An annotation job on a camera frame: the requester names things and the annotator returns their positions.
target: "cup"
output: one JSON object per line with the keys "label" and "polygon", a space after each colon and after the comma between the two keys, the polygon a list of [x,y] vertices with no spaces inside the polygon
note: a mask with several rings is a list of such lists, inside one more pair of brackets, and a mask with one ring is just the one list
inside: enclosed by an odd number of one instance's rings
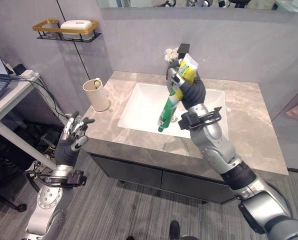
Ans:
{"label": "cup", "polygon": [[103,112],[109,108],[109,101],[104,89],[103,82],[99,77],[86,81],[82,85],[93,110]]}

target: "wall shelf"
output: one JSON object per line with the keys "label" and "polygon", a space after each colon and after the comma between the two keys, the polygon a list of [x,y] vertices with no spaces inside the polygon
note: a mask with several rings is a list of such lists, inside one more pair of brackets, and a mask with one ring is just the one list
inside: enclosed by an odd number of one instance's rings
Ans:
{"label": "wall shelf", "polygon": [[[90,43],[101,35],[100,32],[95,31],[95,29],[99,26],[99,23],[97,21],[91,21],[91,23],[92,26],[86,30],[64,29],[60,28],[59,21],[57,19],[49,19],[34,25],[32,30],[38,32],[39,36],[37,39]],[[57,28],[43,27],[46,24],[56,24]],[[64,33],[76,34],[79,35],[79,38],[68,38],[64,36]],[[93,33],[91,38],[84,39],[83,35],[90,33]]]}

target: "white flower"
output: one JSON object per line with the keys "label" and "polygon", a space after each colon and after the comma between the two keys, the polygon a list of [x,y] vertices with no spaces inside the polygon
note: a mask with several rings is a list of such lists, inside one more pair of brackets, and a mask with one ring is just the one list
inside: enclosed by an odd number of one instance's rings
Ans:
{"label": "white flower", "polygon": [[168,63],[171,63],[173,60],[177,59],[178,58],[177,51],[178,51],[178,48],[174,48],[174,49],[167,48],[164,51],[164,60]]}

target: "power strip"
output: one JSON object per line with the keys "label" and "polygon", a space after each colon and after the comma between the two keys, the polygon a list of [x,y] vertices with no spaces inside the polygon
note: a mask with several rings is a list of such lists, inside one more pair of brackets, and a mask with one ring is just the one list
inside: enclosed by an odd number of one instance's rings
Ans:
{"label": "power strip", "polygon": [[34,72],[33,70],[26,70],[24,71],[21,75],[18,75],[18,76],[12,76],[13,79],[30,79],[32,77],[39,77],[39,73],[37,72]]}

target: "marble countertop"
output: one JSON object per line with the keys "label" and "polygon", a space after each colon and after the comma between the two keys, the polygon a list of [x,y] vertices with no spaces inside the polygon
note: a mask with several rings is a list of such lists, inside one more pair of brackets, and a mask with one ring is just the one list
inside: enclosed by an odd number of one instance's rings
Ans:
{"label": "marble countertop", "polygon": [[[262,174],[288,175],[258,84],[202,80],[207,89],[225,92],[229,139],[242,159]],[[201,159],[191,139],[118,127],[136,83],[165,85],[166,76],[115,71],[104,86],[110,101],[109,109],[95,112],[90,107],[84,115],[95,122],[88,125],[86,135],[89,141],[83,148],[97,155],[220,180]]]}

